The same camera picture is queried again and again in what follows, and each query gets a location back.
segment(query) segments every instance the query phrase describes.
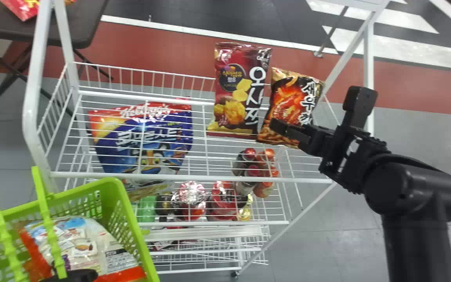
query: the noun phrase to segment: orange snack bag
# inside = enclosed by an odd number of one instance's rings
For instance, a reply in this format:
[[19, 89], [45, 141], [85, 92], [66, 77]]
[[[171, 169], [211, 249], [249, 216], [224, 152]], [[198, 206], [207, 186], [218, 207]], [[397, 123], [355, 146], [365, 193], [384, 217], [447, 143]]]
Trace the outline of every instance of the orange snack bag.
[[272, 118], [298, 126], [312, 123], [312, 111], [323, 86], [324, 82], [314, 77], [272, 68], [270, 107], [257, 135], [257, 142], [297, 148], [299, 141], [277, 134], [269, 128], [269, 123]]

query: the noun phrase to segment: chip bag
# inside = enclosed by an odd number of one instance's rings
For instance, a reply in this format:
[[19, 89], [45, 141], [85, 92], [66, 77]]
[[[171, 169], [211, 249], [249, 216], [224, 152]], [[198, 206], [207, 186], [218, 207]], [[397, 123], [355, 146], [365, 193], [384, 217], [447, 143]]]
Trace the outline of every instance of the chip bag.
[[[95, 151], [106, 173], [177, 174], [193, 144], [190, 105], [149, 102], [93, 110], [88, 115]], [[132, 202], [173, 184], [170, 180], [121, 180]]]
[[209, 131], [240, 134], [258, 133], [258, 108], [271, 48], [241, 43], [215, 44], [215, 106]]
[[[145, 278], [135, 257], [94, 219], [67, 216], [54, 218], [52, 222], [66, 271], [94, 269], [99, 275], [95, 282], [131, 282]], [[30, 271], [31, 281], [51, 277], [54, 258], [43, 220], [17, 222], [14, 226], [31, 256], [24, 266]]]
[[270, 107], [257, 135], [257, 142], [297, 148], [299, 141], [277, 134], [269, 128], [269, 123], [272, 118], [298, 126], [312, 123], [312, 111], [323, 86], [324, 82], [314, 77], [272, 68]]
[[[8, 9], [10, 9], [22, 22], [33, 18], [38, 14], [38, 8], [41, 0], [0, 0]], [[76, 0], [64, 0], [66, 5], [72, 4]]]

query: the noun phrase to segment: gold bottle cap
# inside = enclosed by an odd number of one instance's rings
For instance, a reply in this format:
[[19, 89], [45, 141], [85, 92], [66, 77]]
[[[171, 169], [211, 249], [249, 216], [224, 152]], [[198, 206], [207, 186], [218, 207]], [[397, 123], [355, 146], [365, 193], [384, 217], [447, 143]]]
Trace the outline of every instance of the gold bottle cap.
[[238, 214], [236, 214], [236, 218], [238, 218], [238, 221], [250, 220], [252, 218], [251, 209], [248, 209], [248, 208], [240, 209]]

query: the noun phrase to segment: bottle cap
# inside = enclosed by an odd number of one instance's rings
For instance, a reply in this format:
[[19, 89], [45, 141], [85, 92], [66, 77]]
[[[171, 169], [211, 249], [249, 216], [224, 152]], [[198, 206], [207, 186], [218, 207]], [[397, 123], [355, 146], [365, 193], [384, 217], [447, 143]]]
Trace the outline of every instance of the bottle cap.
[[249, 161], [253, 161], [255, 159], [255, 155], [256, 155], [256, 151], [254, 148], [246, 148], [243, 151], [243, 156], [245, 157], [245, 159], [247, 159]]

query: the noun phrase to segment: shopping cart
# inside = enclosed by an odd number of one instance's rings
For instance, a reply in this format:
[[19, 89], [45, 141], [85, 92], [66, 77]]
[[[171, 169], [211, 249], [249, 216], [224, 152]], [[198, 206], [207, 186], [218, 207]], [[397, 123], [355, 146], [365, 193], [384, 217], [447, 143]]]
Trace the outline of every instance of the shopping cart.
[[24, 220], [43, 220], [52, 246], [55, 268], [59, 278], [67, 276], [60, 255], [57, 236], [52, 231], [52, 217], [88, 216], [96, 219], [123, 247], [138, 260], [146, 273], [146, 281], [158, 282], [154, 264], [138, 227], [130, 201], [122, 182], [116, 178], [104, 178], [65, 192], [49, 193], [37, 166], [32, 167], [37, 200], [4, 211], [0, 210], [0, 282], [29, 281], [23, 271], [23, 263], [29, 253], [14, 229], [13, 224]]

